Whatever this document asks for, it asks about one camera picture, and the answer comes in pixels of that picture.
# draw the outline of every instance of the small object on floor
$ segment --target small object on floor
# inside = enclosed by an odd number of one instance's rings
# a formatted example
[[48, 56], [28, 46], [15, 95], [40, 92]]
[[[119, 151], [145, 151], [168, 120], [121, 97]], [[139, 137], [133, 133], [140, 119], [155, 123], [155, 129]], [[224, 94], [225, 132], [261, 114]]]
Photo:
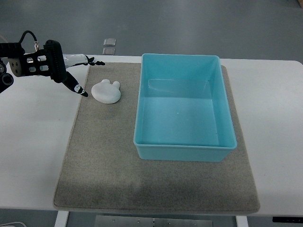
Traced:
[[115, 55], [115, 48], [103, 48], [104, 55]]
[[91, 94], [99, 102], [112, 104], [117, 102], [121, 97], [119, 88], [120, 83], [118, 81], [111, 84], [108, 79], [104, 79], [92, 87]]
[[104, 46], [115, 46], [116, 45], [116, 39], [105, 39]]

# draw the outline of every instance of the black cable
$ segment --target black cable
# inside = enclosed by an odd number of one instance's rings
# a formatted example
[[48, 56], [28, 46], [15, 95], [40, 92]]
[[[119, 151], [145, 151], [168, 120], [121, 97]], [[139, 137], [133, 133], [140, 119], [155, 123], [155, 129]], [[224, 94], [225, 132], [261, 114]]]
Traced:
[[34, 33], [32, 33], [31, 31], [28, 31], [28, 30], [27, 30], [27, 31], [25, 31], [25, 32], [22, 34], [22, 37], [21, 37], [19, 43], [22, 43], [22, 41], [23, 41], [23, 39], [24, 39], [24, 37], [25, 37], [25, 35], [26, 35], [27, 33], [30, 33], [30, 34], [32, 35], [32, 37], [34, 38], [34, 40], [37, 41], [37, 38], [36, 38], [36, 36], [34, 35]]

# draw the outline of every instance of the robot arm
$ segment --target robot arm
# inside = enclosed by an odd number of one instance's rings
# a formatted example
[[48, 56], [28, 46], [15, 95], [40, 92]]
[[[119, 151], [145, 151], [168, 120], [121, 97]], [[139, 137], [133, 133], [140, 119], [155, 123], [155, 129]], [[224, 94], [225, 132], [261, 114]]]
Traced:
[[[21, 46], [26, 33], [30, 33], [35, 40], [36, 52], [25, 54]], [[13, 77], [7, 73], [3, 58], [7, 58], [10, 68], [16, 77], [42, 75], [50, 77], [56, 83], [63, 83], [69, 90], [87, 97], [88, 93], [83, 90], [77, 80], [66, 71], [66, 68], [75, 65], [105, 65], [94, 58], [88, 58], [83, 54], [63, 55], [60, 44], [54, 40], [46, 41], [43, 49], [35, 35], [25, 31], [18, 43], [0, 44], [0, 93], [11, 86]]]

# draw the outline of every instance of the blue plastic bin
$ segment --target blue plastic bin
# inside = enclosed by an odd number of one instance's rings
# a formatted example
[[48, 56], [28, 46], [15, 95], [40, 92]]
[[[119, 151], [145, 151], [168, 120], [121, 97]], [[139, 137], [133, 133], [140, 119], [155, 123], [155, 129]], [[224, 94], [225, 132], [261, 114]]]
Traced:
[[237, 147], [219, 57], [142, 56], [134, 144], [142, 159], [204, 162]]

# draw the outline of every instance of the gray floor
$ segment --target gray floor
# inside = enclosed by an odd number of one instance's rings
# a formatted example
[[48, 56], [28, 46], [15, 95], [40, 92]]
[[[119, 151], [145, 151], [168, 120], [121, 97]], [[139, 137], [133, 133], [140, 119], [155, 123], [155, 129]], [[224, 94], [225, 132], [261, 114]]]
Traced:
[[[303, 63], [303, 9], [297, 0], [1, 0], [0, 6], [0, 35], [9, 42], [31, 30], [40, 44], [60, 42], [64, 53], [102, 54], [104, 39], [115, 38], [116, 55], [214, 54]], [[22, 44], [26, 52], [34, 51], [30, 36]], [[40, 226], [45, 214], [53, 220], [54, 213], [42, 214], [0, 210], [0, 224], [20, 215], [35, 217], [37, 224], [28, 227]], [[95, 216], [73, 212], [68, 226], [93, 226]], [[229, 221], [234, 224], [234, 217]], [[249, 218], [249, 223], [291, 226], [271, 218]]]
[[0, 225], [23, 222], [27, 227], [54, 227], [57, 213], [57, 211], [46, 210], [0, 209]]

